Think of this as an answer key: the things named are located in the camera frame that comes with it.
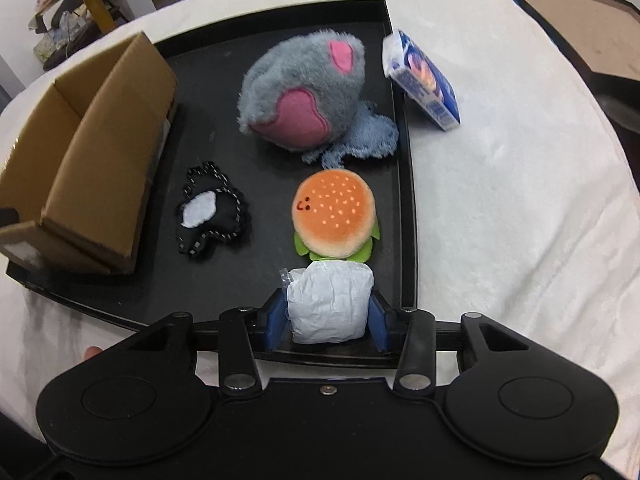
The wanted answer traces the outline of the white soft bundle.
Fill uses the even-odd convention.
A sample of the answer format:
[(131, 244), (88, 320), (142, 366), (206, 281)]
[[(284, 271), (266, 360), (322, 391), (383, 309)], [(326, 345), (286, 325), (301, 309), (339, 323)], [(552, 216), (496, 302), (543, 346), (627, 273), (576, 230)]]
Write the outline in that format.
[(365, 263), (313, 261), (305, 269), (283, 269), (281, 281), (296, 344), (340, 344), (363, 336), (374, 285)]

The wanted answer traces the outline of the brown cardboard box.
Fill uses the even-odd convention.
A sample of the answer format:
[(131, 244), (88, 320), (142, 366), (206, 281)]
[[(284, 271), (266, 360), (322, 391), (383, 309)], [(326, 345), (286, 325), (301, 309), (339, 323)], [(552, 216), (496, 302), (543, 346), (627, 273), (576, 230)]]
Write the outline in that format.
[(29, 270), (129, 273), (177, 78), (143, 32), (59, 76), (1, 171), (1, 251)]

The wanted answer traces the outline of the grey pink fluffy plush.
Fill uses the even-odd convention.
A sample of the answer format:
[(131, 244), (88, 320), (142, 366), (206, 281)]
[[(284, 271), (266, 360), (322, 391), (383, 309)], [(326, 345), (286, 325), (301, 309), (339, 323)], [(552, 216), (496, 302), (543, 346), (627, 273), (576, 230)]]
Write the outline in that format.
[(350, 127), (365, 79), (354, 35), (322, 29), (281, 41), (243, 77), (239, 129), (292, 152), (318, 148)]

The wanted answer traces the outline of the blue white tissue pack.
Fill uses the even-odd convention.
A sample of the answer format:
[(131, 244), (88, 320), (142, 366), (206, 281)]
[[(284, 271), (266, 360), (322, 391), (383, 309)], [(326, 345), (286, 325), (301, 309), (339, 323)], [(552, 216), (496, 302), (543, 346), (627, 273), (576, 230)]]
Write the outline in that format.
[(423, 50), (402, 30), (383, 39), (383, 73), (444, 131), (460, 125), (454, 88)]

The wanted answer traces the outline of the brown board black-framed tray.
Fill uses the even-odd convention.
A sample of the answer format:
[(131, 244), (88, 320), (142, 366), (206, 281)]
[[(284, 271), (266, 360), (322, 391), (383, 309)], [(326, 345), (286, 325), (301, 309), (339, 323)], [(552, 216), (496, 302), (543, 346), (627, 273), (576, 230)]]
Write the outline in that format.
[(639, 114), (639, 10), (625, 0), (514, 0), (608, 112)]

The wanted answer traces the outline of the plush hamburger toy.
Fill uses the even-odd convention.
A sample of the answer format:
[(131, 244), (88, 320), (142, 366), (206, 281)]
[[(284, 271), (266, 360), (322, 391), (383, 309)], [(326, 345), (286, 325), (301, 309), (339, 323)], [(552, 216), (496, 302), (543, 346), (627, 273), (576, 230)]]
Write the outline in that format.
[(299, 185), (291, 208), (294, 247), (314, 261), (365, 263), (380, 238), (374, 195), (346, 169), (316, 172)]

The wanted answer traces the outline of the black and white plush toy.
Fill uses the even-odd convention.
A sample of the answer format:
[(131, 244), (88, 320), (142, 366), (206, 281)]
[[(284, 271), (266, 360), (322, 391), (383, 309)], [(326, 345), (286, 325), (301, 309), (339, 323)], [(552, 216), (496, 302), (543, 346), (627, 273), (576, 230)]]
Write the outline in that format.
[(175, 218), (178, 252), (192, 261), (208, 259), (218, 246), (238, 248), (250, 232), (244, 194), (212, 160), (186, 170)]

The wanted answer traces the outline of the black tray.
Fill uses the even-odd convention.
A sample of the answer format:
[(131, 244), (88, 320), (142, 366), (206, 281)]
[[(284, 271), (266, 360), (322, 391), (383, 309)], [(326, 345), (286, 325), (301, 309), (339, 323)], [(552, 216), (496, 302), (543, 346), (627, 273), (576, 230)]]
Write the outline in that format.
[[(359, 38), (366, 49), (366, 82), (361, 96), (396, 122), (398, 147), (384, 159), (346, 159), (360, 174), (376, 203), (381, 236), (369, 260), (374, 290), (402, 320), (416, 305), (416, 213), (405, 103), (384, 76), (382, 42), (390, 33), (384, 0), (338, 0), (299, 4), (229, 18), (172, 36), (157, 44), (178, 79), (177, 113), (151, 188), (134, 272), (79, 274), (30, 272), (14, 263), (3, 272), (37, 294), (130, 330), (176, 311), (194, 318), (195, 343), (218, 347), (218, 316), (244, 307), (254, 355), (293, 364), (392, 368), (404, 341), (378, 352), (371, 335), (344, 344), (296, 344), (285, 326), (277, 349), (264, 345), (262, 306), (281, 289), (283, 269), (308, 261), (294, 247), (292, 200), (299, 183), (314, 172), (299, 154), (243, 134), (238, 102), (246, 71), (279, 42), (316, 30), (332, 29)], [(178, 252), (175, 211), (182, 199), (186, 170), (212, 160), (248, 203), (252, 224), (246, 242), (221, 246), (202, 262)]]

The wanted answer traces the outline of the blue fringed cloth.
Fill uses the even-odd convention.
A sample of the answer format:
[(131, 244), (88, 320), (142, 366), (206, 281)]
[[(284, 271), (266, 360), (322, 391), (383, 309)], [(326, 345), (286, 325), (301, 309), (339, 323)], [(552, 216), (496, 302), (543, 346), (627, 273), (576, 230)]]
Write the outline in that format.
[(377, 158), (393, 155), (397, 150), (399, 130), (387, 116), (375, 113), (375, 105), (360, 101), (350, 127), (336, 140), (306, 151), (302, 161), (318, 160), (324, 169), (343, 169), (344, 158)]

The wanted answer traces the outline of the clutter pile under table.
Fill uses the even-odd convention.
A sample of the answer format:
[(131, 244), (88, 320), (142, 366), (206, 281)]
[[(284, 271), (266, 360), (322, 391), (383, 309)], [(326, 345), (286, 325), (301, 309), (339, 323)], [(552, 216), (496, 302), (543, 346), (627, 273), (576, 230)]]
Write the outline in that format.
[(56, 12), (58, 19), (34, 47), (34, 55), (45, 72), (102, 37), (98, 24), (84, 4), (73, 11)]

